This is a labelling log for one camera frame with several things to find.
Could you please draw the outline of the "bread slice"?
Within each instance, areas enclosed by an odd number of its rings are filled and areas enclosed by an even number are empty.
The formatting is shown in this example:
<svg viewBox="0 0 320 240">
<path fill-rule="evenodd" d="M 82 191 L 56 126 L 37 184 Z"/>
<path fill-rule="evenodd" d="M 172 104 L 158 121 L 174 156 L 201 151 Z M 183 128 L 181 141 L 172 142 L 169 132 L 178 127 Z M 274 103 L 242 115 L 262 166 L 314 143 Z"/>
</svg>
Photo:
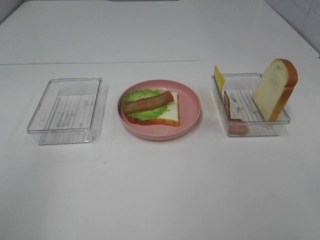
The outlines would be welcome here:
<svg viewBox="0 0 320 240">
<path fill-rule="evenodd" d="M 179 95 L 177 92 L 171 92 L 171 94 L 173 95 L 174 101 L 168 104 L 168 111 L 161 114 L 158 118 L 142 121 L 137 118 L 128 116 L 125 112 L 124 112 L 124 116 L 130 123 L 133 123 L 133 124 L 167 125 L 167 126 L 179 127 L 180 126 Z"/>
<path fill-rule="evenodd" d="M 275 59 L 262 74 L 252 98 L 265 121 L 276 121 L 298 82 L 295 66 L 287 59 Z"/>
</svg>

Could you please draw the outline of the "clear plastic tray right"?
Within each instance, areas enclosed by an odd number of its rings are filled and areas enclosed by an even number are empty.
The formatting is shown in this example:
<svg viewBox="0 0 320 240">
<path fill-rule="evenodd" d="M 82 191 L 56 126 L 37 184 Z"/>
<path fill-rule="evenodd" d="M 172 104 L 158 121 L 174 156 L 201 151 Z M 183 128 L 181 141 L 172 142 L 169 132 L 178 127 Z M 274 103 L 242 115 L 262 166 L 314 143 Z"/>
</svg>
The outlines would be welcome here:
<svg viewBox="0 0 320 240">
<path fill-rule="evenodd" d="M 261 80 L 261 73 L 225 73 L 223 92 L 213 80 L 213 95 L 229 137 L 279 136 L 291 119 L 283 109 L 276 121 L 265 121 L 252 94 Z"/>
</svg>

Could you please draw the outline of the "pink round plate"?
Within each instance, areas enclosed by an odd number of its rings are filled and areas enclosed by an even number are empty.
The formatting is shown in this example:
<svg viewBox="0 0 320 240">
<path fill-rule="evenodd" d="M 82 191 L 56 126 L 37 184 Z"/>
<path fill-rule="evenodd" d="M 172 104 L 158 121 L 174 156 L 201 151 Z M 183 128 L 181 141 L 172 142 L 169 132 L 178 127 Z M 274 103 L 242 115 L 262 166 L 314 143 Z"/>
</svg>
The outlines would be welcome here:
<svg viewBox="0 0 320 240">
<path fill-rule="evenodd" d="M 160 89 L 178 93 L 180 126 L 130 123 L 121 110 L 121 101 L 123 96 L 140 89 Z M 147 140 L 164 141 L 182 136 L 191 130 L 200 118 L 202 107 L 197 93 L 187 85 L 173 80 L 153 79 L 137 83 L 125 90 L 118 100 L 117 112 L 124 128 L 133 135 Z"/>
</svg>

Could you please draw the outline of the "clear plastic tray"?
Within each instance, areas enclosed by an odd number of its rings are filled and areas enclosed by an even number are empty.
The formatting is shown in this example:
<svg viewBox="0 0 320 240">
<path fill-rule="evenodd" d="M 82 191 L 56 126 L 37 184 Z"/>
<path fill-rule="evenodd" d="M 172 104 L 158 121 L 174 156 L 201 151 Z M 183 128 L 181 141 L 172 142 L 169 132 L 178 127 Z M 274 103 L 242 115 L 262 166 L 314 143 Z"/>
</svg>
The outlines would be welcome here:
<svg viewBox="0 0 320 240">
<path fill-rule="evenodd" d="M 223 92 L 213 80 L 213 95 L 229 137 L 279 136 L 291 119 L 283 109 L 276 121 L 265 121 L 252 94 L 261 80 L 261 73 L 225 73 Z"/>
<path fill-rule="evenodd" d="M 39 145 L 92 142 L 101 129 L 106 93 L 100 77 L 51 79 L 27 133 Z"/>
</svg>

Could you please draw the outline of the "green lettuce leaf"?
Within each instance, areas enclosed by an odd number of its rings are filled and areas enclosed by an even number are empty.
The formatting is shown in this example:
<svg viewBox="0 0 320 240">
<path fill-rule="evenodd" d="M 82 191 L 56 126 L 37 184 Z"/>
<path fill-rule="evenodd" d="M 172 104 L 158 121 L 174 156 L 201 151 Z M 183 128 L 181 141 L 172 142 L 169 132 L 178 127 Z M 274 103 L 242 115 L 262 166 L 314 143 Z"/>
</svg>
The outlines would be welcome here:
<svg viewBox="0 0 320 240">
<path fill-rule="evenodd" d="M 151 90 L 149 88 L 146 89 L 137 89 L 129 92 L 122 98 L 122 104 L 130 101 L 137 101 L 140 99 L 151 98 L 162 94 L 163 92 L 160 89 Z M 161 114 L 169 111 L 169 105 L 163 105 L 151 110 L 147 111 L 136 111 L 136 112 L 125 112 L 129 117 L 137 118 L 141 121 L 148 121 L 152 119 L 158 118 Z"/>
</svg>

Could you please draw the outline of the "clear plastic tray left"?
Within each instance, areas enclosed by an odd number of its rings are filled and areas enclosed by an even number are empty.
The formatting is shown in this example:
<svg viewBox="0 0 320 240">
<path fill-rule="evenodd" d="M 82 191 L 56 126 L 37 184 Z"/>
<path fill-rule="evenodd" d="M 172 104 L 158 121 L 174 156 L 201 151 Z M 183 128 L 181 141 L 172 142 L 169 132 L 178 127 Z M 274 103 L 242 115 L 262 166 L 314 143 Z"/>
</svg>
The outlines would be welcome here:
<svg viewBox="0 0 320 240">
<path fill-rule="evenodd" d="M 27 133 L 39 145 L 92 142 L 101 129 L 106 93 L 100 77 L 51 79 Z"/>
</svg>

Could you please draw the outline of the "yellow cheese slice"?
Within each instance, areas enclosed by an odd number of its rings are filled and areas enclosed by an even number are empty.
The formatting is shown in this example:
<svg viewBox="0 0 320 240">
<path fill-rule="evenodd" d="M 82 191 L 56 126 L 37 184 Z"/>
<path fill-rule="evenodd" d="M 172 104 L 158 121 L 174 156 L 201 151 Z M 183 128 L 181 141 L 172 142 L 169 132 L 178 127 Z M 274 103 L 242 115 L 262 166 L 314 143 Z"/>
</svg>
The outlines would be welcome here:
<svg viewBox="0 0 320 240">
<path fill-rule="evenodd" d="M 220 72 L 220 69 L 218 68 L 217 65 L 214 66 L 214 78 L 216 81 L 216 84 L 218 86 L 219 91 L 222 93 L 224 89 L 224 84 L 226 82 L 224 76 Z"/>
</svg>

